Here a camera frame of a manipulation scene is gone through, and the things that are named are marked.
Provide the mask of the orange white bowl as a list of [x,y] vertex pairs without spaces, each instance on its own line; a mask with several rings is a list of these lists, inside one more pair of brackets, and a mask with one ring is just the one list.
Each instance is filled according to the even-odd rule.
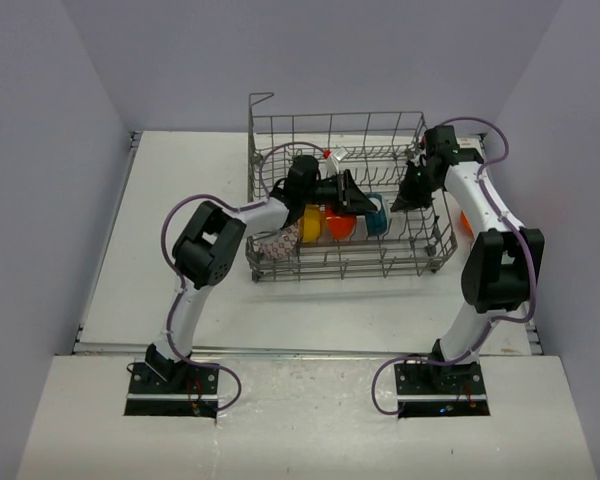
[[355,215],[337,214],[329,208],[325,210],[325,220],[329,233],[336,241],[348,238],[357,224]]

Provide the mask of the teal white bowl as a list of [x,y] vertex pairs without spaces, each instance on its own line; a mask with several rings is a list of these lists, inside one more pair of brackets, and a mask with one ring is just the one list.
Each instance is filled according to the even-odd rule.
[[367,198],[374,204],[376,210],[365,214],[367,234],[381,237],[389,230],[389,208],[384,197],[378,193],[369,193]]

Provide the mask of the orange plastic bowl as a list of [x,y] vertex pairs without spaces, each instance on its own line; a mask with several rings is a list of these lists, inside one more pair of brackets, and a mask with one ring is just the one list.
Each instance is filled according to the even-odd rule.
[[469,223],[468,217],[465,215],[464,212],[461,212],[461,214],[460,214],[460,220],[461,220],[461,224],[462,224],[464,230],[469,235],[474,236],[474,233],[473,233],[472,227],[471,227],[471,225]]

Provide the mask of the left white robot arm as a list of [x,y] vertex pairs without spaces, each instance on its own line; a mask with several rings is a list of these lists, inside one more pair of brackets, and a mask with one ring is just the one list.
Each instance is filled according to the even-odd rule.
[[377,210],[349,170],[323,178],[318,160],[301,155],[263,200],[233,207],[212,195],[196,194],[169,212],[160,242],[178,280],[177,290],[164,327],[145,354],[152,380],[163,391],[181,390],[188,379],[185,365],[198,365],[189,359],[197,323],[212,289],[230,272],[243,239],[284,230],[308,205],[345,216]]

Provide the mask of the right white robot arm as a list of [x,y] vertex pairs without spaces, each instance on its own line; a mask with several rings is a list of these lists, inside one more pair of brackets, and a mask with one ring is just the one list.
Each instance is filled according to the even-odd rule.
[[527,228],[501,198],[488,174],[510,148],[492,159],[462,147],[449,119],[428,129],[421,154],[410,163],[391,209],[428,208],[438,190],[449,193],[465,214],[473,243],[461,273],[464,302],[449,330],[426,358],[428,385],[447,393],[462,379],[459,365],[477,361],[479,352],[502,322],[529,323],[536,310],[537,284],[545,238]]

